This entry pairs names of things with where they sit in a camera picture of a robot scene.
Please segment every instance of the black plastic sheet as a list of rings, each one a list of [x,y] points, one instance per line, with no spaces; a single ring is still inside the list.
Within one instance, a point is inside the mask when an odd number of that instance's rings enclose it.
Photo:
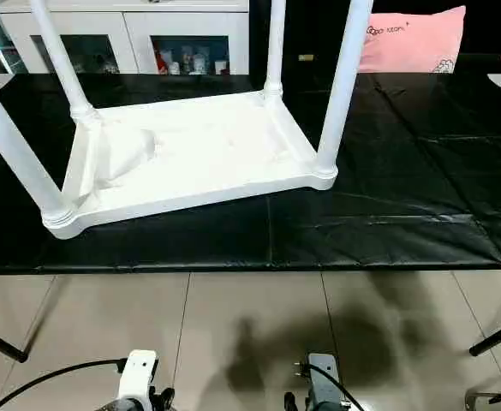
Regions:
[[[81,81],[96,107],[253,90],[244,76]],[[285,91],[314,146],[328,97]],[[61,185],[75,125],[57,79],[16,76],[0,99]],[[484,75],[360,74],[337,166],[328,191],[173,211],[60,241],[0,157],[0,272],[501,267],[501,89]]]

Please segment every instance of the glass cabinet door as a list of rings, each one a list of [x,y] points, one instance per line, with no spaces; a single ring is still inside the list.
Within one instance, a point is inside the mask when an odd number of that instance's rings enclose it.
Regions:
[[[248,13],[124,17],[140,73],[248,74]]]
[[[229,74],[227,36],[151,36],[159,74]]]
[[[119,66],[107,35],[64,34],[61,36],[69,60],[77,73],[119,73]],[[54,66],[39,35],[32,35],[39,54],[43,57],[48,71],[54,73]]]

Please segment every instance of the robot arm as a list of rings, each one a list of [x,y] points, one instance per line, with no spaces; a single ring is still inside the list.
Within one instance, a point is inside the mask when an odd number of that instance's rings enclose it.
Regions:
[[[122,370],[117,399],[97,411],[168,411],[174,399],[174,389],[160,395],[151,386],[158,359],[155,351],[135,349]]]

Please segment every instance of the floor tile grout line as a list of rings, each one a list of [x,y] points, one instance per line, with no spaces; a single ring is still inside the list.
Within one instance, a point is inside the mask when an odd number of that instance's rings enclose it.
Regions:
[[[456,281],[457,287],[459,288],[459,292],[462,294],[462,297],[465,300],[465,303],[467,304],[467,307],[469,308],[471,315],[473,316],[474,322],[479,327],[480,334],[482,335],[483,338],[486,338],[486,335],[484,334],[484,331],[482,330],[482,326],[480,325],[480,321],[477,318],[476,314],[474,313],[474,309],[471,307],[471,302],[467,298],[467,295],[465,294],[465,291],[463,290],[463,286],[460,284],[459,280],[457,279],[456,273],[453,270],[450,270],[450,274],[452,275],[452,278],[454,278],[454,281]],[[494,362],[496,363],[496,367],[498,368],[499,373],[501,374],[501,366],[499,365],[499,361],[496,358],[496,355],[494,354],[492,349],[489,349],[488,351],[490,352],[490,355],[492,356]]]
[[[182,333],[183,333],[183,322],[185,321],[185,310],[188,306],[188,297],[189,297],[189,285],[191,284],[191,279],[193,277],[193,273],[189,272],[188,276],[188,285],[185,288],[185,300],[183,301],[183,309],[182,309],[182,323],[180,324],[180,336],[178,337],[178,348],[176,351],[176,361],[174,362],[174,375],[172,377],[172,387],[176,382],[176,374],[178,371],[178,360],[180,357],[180,351],[182,349]]]
[[[43,309],[43,305],[46,302],[46,298],[48,297],[48,294],[52,290],[52,286],[53,286],[54,282],[56,281],[56,278],[57,278],[56,275],[52,277],[51,283],[48,286],[48,289],[46,289],[45,295],[43,295],[43,298],[41,299],[41,302],[39,303],[37,310],[35,310],[35,314],[33,315],[33,318],[31,320],[31,323],[29,324],[29,327],[27,327],[26,335],[24,336],[23,341],[22,341],[23,347],[20,348],[22,351],[26,351],[27,339],[31,335],[31,331],[33,329],[33,326],[35,325],[35,321],[37,321],[37,318],[39,317],[39,314],[40,314],[41,310]],[[1,400],[1,398],[3,398],[3,392],[6,388],[6,384],[9,381],[10,375],[12,375],[12,372],[14,371],[14,367],[16,366],[16,364],[17,364],[17,362],[15,360],[11,360],[9,372],[7,372],[7,375],[4,378],[3,383],[1,384],[1,387],[0,387],[0,400]]]
[[[326,286],[325,286],[325,278],[323,276],[323,272],[320,271],[320,281],[322,283],[322,291],[325,295],[325,303],[326,303],[326,313],[328,314],[328,325],[330,326],[330,334],[332,336],[332,341],[334,342],[334,353],[336,354],[336,365],[337,365],[337,373],[338,377],[340,379],[342,378],[342,374],[340,373],[340,365],[339,365],[339,353],[337,351],[337,341],[336,341],[336,333],[334,332],[334,323],[332,322],[332,316],[330,312],[330,304],[328,304],[328,295],[326,293]]]

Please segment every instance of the pink cushion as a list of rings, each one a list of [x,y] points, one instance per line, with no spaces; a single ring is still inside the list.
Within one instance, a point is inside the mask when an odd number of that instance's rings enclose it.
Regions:
[[[452,73],[464,16],[465,6],[436,15],[372,14],[360,71]]]

